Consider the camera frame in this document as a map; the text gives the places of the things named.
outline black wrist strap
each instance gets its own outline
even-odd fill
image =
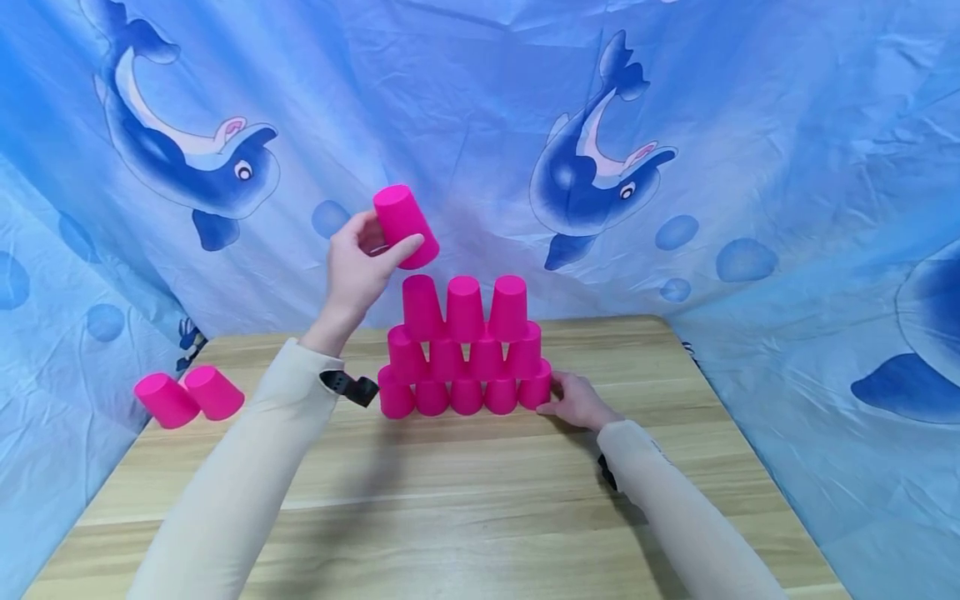
[[[320,380],[331,392],[343,396],[347,400],[359,404],[364,408],[370,406],[373,399],[380,392],[380,386],[367,377],[354,380],[343,371],[324,371],[320,373]]]
[[[607,465],[607,457],[603,454],[600,455],[597,464],[600,465],[600,475],[604,478],[604,481],[607,482],[607,485],[613,488],[614,492],[619,492],[616,488],[616,479],[613,477],[613,473],[610,472],[610,467]]]

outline upside-down cup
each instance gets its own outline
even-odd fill
[[[425,379],[416,387],[417,410],[421,415],[437,417],[450,406],[450,395],[442,381]]]
[[[450,383],[450,407],[458,415],[476,415],[483,408],[483,389],[476,379],[454,379]]]
[[[527,331],[522,338],[507,348],[507,373],[517,379],[536,377],[540,371],[541,346],[540,326],[527,322]]]
[[[520,381],[520,387],[516,391],[516,399],[520,406],[527,410],[537,410],[541,404],[550,401],[550,376],[553,374],[553,368],[545,358],[540,360],[540,368],[537,374],[529,379]]]
[[[487,409],[495,415],[509,415],[516,408],[516,380],[494,379],[487,382],[484,397]]]
[[[506,275],[493,285],[488,330],[503,344],[517,342],[527,334],[527,284],[520,277]]]
[[[414,342],[429,342],[444,336],[444,316],[433,277],[414,275],[403,281],[403,324]]]
[[[393,367],[386,365],[376,376],[380,386],[380,412],[387,419],[404,419],[414,412],[417,406],[414,391],[410,386],[396,382]]]
[[[397,325],[387,332],[387,351],[397,383],[413,385],[429,376],[423,348],[410,337],[406,325]]]
[[[470,376],[478,381],[490,381],[504,376],[503,346],[490,336],[470,344],[468,360]]]
[[[458,344],[471,344],[483,337],[483,298],[480,282],[456,276],[446,285],[446,331]]]
[[[440,244],[427,225],[413,192],[406,185],[391,185],[377,192],[373,196],[373,210],[376,211],[387,246],[393,246],[416,233],[423,235],[423,244],[400,263],[400,269],[420,269],[440,253]]]
[[[183,427],[200,414],[200,405],[165,372],[140,379],[133,394],[164,429]]]
[[[453,381],[466,377],[467,361],[464,349],[450,338],[430,342],[430,378],[434,381]]]
[[[243,406],[243,392],[212,365],[189,372],[183,385],[210,420],[229,419]]]

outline left hand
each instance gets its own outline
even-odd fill
[[[353,215],[330,238],[326,257],[326,304],[366,314],[387,288],[396,267],[423,243],[420,234],[386,248],[372,210]]]
[[[390,275],[423,244],[419,233],[385,247],[383,228],[372,210],[353,215],[330,237],[326,256],[326,304],[300,338],[300,345],[339,356],[353,330],[387,288]]]

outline wood grain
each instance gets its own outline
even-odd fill
[[[663,322],[551,322],[543,352],[637,420],[770,565],[791,598],[850,596]],[[201,357],[251,393],[287,336]],[[382,331],[345,352],[386,362]],[[230,421],[151,423],[27,598],[123,597],[150,540]],[[620,599],[687,595],[643,516],[598,478],[592,436],[522,409],[392,422],[341,402],[311,449],[244,598]]]

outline hand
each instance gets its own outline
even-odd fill
[[[380,298],[396,267],[417,251],[423,236],[412,235],[386,249],[372,210],[353,215],[330,238],[326,257],[326,305],[361,315]]]
[[[537,407],[539,414],[553,415],[595,432],[608,423],[625,419],[600,399],[586,377],[562,371],[554,371],[552,377],[559,401],[541,404]]]
[[[339,356],[347,338],[387,288],[396,267],[423,243],[419,233],[389,249],[372,210],[353,215],[330,237],[326,256],[326,304],[300,345]]]

